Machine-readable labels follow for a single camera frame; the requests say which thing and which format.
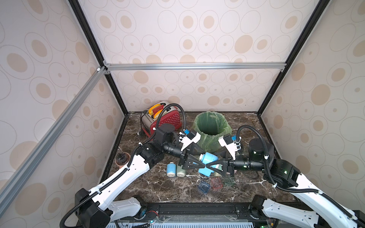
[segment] yellow toaster lever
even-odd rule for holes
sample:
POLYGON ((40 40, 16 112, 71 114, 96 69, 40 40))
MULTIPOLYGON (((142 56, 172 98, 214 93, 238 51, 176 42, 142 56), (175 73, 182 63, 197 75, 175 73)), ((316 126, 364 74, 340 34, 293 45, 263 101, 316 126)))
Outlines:
POLYGON ((160 111, 156 112, 156 114, 153 116, 154 119, 156 119, 158 117, 158 115, 162 112, 163 109, 161 109, 160 111))
POLYGON ((156 107, 158 107, 158 106, 160 106, 160 104, 155 104, 154 106, 152 106, 149 110, 148 110, 148 114, 150 114, 151 116, 152 116, 152 114, 153 114, 153 109, 154 108, 156 108, 156 107))

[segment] terracotta pot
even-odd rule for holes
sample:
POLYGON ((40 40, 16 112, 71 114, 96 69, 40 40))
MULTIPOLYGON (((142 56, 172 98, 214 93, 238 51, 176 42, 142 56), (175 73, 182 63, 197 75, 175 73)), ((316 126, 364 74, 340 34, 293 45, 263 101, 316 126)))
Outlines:
POLYGON ((114 162, 119 168, 122 168, 125 164, 127 164, 129 162, 130 158, 131 158, 131 156, 128 153, 122 152, 122 153, 118 153, 115 156, 114 162))

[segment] white vent grille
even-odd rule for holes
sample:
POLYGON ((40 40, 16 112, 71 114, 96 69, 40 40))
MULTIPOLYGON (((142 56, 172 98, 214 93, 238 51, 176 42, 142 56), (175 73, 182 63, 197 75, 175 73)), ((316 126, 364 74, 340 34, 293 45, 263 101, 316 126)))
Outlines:
MULTIPOLYGON (((128 228, 133 228, 143 223, 129 223, 128 228)), ((114 223, 109 223, 106 228, 116 228, 114 223)), ((150 228, 254 228, 252 223, 231 222, 231 223, 155 223, 150 228)))

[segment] metal bracket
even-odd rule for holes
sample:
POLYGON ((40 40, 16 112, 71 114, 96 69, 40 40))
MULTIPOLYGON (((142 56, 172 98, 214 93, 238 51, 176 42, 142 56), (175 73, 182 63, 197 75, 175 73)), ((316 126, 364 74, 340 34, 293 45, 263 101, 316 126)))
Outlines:
POLYGON ((249 206, 246 204, 236 204, 235 209, 237 219, 251 219, 249 206))
POLYGON ((232 172, 233 167, 229 168, 229 163, 225 158, 208 163, 208 164, 206 164, 206 167, 210 170, 217 172, 218 174, 222 175, 223 177, 225 177, 227 175, 231 176, 231 177, 234 176, 234 171, 232 172), (213 165, 217 165, 217 164, 222 165, 222 170, 212 167, 213 165))
POLYGON ((103 60, 104 66, 110 66, 110 63, 107 63, 105 60, 103 60))
POLYGON ((199 161, 197 158, 193 157, 191 154, 188 155, 185 163, 183 164, 182 168, 184 170, 188 169, 202 169, 205 168, 205 164, 199 161))

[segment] blue bottle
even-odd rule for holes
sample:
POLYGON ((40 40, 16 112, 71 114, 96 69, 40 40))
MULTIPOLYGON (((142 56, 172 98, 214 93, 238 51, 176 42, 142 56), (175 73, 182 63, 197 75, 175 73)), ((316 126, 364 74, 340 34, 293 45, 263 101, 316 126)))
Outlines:
MULTIPOLYGON (((215 156, 214 154, 206 152, 205 154, 200 155, 199 160, 204 164, 208 164, 208 163, 211 163, 211 162, 214 162, 214 161, 218 160, 218 157, 215 156)), ((217 169, 219 167, 219 164, 213 165, 212 167, 217 169)), ((199 169, 199 172, 201 174, 206 175, 207 177, 209 177, 210 174, 214 171, 205 167, 203 169, 199 169)))
POLYGON ((176 176, 176 165, 173 162, 170 162, 170 164, 167 164, 166 173, 167 173, 168 177, 176 176))

